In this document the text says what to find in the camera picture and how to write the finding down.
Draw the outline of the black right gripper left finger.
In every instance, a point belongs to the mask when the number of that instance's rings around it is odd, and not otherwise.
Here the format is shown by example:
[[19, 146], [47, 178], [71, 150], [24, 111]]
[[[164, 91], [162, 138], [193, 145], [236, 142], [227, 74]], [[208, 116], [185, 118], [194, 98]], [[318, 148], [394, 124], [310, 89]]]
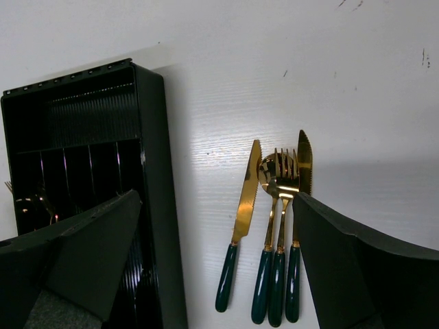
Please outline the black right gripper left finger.
[[136, 191], [1, 242], [2, 328], [100, 328], [134, 237]]

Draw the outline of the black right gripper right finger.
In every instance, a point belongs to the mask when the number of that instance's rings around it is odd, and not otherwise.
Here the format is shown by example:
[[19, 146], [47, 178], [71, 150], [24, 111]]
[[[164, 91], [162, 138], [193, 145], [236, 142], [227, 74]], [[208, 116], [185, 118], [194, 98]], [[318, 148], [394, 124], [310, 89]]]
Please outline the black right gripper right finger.
[[438, 251], [350, 219], [306, 193], [294, 221], [321, 328], [437, 328]]

